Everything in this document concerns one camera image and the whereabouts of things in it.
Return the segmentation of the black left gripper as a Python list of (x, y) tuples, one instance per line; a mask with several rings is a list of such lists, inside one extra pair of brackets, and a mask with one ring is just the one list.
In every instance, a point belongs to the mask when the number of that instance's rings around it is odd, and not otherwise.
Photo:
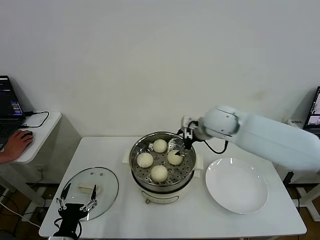
[(83, 203), (67, 203), (67, 198), (71, 183), (67, 184), (62, 190), (60, 197), (56, 198), (56, 202), (59, 205), (58, 213), (60, 218), (56, 219), (56, 232), (57, 237), (80, 237), (82, 234), (82, 225), (80, 220), (87, 216), (87, 212), (90, 212), (97, 205), (97, 185), (91, 193), (90, 201), (84, 205)]

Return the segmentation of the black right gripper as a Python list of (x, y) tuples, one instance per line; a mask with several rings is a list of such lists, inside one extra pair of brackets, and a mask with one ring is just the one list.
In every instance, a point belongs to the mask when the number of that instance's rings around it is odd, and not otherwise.
[(181, 146), (181, 150), (178, 150), (175, 155), (184, 157), (186, 155), (186, 148), (191, 148), (193, 144), (193, 127), (187, 127), (184, 129), (184, 144)]

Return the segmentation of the person's bare hand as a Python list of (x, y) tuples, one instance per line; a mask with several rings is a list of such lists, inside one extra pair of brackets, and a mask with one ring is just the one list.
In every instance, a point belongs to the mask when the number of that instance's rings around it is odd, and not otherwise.
[(33, 142), (33, 133), (28, 130), (16, 131), (7, 141), (4, 150), (0, 153), (0, 163), (17, 160), (29, 144)]

